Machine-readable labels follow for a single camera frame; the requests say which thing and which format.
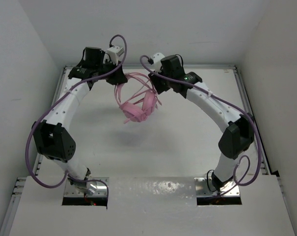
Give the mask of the pink wired headphones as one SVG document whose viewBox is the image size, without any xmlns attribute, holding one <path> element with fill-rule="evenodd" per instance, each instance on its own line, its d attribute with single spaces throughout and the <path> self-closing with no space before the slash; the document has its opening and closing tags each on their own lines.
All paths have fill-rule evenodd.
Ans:
<svg viewBox="0 0 297 236">
<path fill-rule="evenodd" d="M 121 91 L 124 84 L 116 85 L 114 88 L 114 97 L 119 109 L 126 117 L 124 123 L 143 122 L 156 110 L 162 103 L 158 98 L 151 79 L 142 73 L 132 72 L 125 74 L 127 82 L 129 79 L 135 79 L 142 84 L 141 88 L 135 92 L 129 99 L 121 101 Z"/>
</svg>

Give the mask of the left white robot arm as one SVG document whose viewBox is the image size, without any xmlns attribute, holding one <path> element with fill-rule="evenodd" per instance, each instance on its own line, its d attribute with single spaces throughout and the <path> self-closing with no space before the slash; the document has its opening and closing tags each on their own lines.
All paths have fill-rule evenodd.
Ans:
<svg viewBox="0 0 297 236">
<path fill-rule="evenodd" d="M 112 85 L 119 85 L 126 81 L 122 70 L 126 52 L 126 46 L 112 44 L 106 51 L 85 47 L 59 99 L 31 128 L 30 138 L 34 139 L 37 152 L 56 163 L 74 183 L 91 180 L 90 170 L 75 157 L 76 142 L 69 133 L 70 123 L 95 82 L 105 79 Z"/>
</svg>

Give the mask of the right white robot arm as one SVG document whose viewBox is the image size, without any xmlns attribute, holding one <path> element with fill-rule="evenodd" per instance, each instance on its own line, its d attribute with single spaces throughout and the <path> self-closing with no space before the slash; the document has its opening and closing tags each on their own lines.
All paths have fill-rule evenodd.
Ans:
<svg viewBox="0 0 297 236">
<path fill-rule="evenodd" d="M 197 105 L 219 127 L 222 136 L 218 142 L 221 152 L 218 165 L 212 172 L 212 185 L 219 191 L 234 177 L 238 157 L 254 142 L 254 132 L 244 115 L 231 106 L 214 99 L 202 78 L 194 72 L 185 72 L 177 55 L 154 54 L 148 59 L 154 72 L 149 73 L 157 93 L 172 89 L 183 98 Z"/>
</svg>

